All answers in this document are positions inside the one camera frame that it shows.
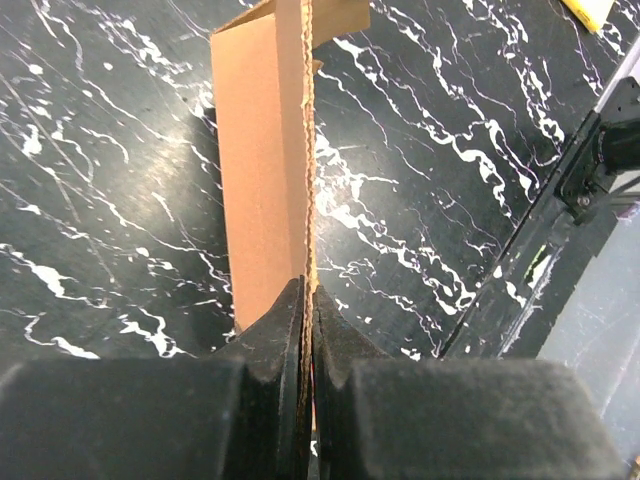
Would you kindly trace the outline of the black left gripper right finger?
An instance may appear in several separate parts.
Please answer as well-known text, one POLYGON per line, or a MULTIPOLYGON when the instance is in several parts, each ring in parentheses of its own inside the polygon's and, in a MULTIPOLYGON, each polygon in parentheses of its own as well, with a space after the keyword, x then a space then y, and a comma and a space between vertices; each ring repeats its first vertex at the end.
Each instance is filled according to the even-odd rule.
POLYGON ((394 358, 313 296, 324 479, 621 479, 575 374, 536 359, 394 358))

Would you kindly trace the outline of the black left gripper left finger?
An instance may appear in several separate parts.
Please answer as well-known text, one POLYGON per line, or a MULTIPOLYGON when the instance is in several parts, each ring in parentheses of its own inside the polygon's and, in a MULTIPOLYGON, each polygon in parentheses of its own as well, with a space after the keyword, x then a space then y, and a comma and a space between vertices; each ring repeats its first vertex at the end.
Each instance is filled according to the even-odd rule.
POLYGON ((200 359, 50 359, 1 375, 5 479, 302 479, 305 283, 200 359))

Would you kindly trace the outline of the cardboard box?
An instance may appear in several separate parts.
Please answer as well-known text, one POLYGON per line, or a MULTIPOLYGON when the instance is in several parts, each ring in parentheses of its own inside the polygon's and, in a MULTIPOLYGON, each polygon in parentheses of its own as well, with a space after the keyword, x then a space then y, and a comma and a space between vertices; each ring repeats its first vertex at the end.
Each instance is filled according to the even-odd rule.
POLYGON ((261 1, 210 38, 235 321, 249 328, 300 281, 298 416, 311 397, 317 286, 313 51, 369 24, 365 1, 261 1))

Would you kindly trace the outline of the yellow booklet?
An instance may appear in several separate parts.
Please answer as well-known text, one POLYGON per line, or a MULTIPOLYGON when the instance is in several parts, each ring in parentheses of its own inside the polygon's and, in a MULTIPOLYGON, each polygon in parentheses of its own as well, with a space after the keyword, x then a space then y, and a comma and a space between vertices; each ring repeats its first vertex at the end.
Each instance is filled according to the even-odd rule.
POLYGON ((562 0, 590 33, 601 30, 607 21, 614 0, 562 0))

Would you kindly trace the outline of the black base frame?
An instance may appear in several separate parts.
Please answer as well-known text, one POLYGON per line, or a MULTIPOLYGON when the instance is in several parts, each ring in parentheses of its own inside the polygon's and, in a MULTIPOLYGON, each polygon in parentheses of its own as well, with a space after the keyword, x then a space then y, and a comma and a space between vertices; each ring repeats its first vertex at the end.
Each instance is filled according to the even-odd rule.
POLYGON ((619 215, 638 208, 638 80, 616 80, 603 100, 572 138, 442 358, 535 356, 619 215))

